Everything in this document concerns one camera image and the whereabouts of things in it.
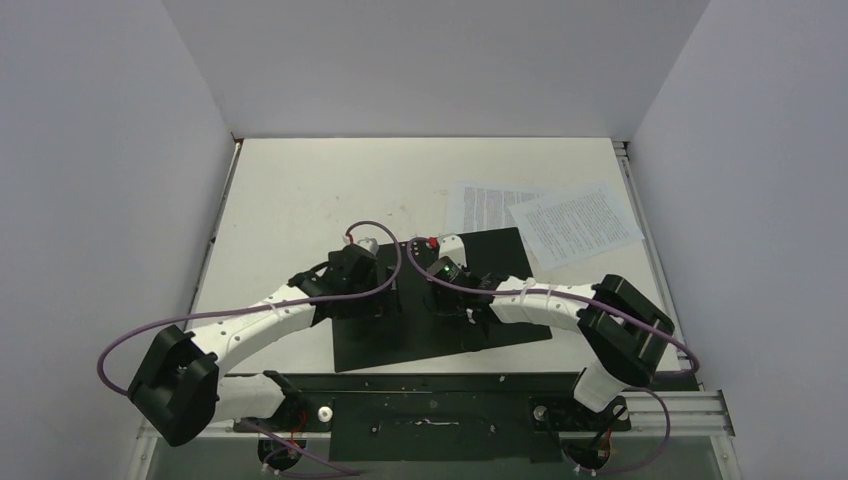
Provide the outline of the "grey and black folder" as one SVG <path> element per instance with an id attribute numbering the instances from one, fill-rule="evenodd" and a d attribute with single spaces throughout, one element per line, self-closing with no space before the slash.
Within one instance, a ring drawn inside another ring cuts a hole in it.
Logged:
<path id="1" fill-rule="evenodd" d="M 458 235 L 479 288 L 488 274 L 525 279 L 532 274 L 516 227 Z M 496 324 L 473 318 L 460 303 L 463 294 L 437 291 L 404 260 L 396 286 L 386 292 L 382 310 L 371 300 L 364 315 L 332 320 L 333 360 L 337 373 L 476 352 L 552 339 L 551 329 L 526 323 Z"/>

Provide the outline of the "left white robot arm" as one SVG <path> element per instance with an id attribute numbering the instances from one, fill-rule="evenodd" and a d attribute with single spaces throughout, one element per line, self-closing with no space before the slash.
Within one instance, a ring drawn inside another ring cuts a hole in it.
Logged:
<path id="1" fill-rule="evenodd" d="M 372 239 L 363 239 L 330 253 L 322 272 L 297 273 L 266 299 L 216 323 L 160 330 L 130 383 L 131 403 L 171 446 L 226 420 L 262 419 L 273 430 L 290 428 L 299 405 L 275 373 L 230 372 L 325 319 L 387 314 L 402 262 L 380 265 L 377 249 Z"/>

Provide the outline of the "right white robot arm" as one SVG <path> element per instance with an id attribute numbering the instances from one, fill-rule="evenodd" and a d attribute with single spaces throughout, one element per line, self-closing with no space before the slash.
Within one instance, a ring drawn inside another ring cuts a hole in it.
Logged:
<path id="1" fill-rule="evenodd" d="M 447 256 L 419 271 L 447 309 L 466 311 L 479 324 L 530 324 L 581 335 L 595 358 L 565 402 L 568 421 L 580 429 L 600 421 L 624 390 L 649 386 L 674 341 L 670 318 L 618 275 L 571 286 L 478 277 Z"/>

